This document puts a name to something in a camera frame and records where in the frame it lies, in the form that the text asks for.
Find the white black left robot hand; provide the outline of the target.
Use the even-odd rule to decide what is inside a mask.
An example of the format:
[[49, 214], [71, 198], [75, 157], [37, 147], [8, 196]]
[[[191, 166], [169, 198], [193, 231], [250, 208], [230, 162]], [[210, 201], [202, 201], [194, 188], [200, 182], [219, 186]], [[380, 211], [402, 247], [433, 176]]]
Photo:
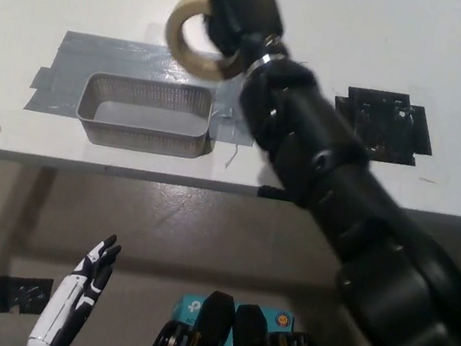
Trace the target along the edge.
[[121, 251], [115, 234], [102, 240], [58, 285], [26, 346], [70, 346], [91, 315]]

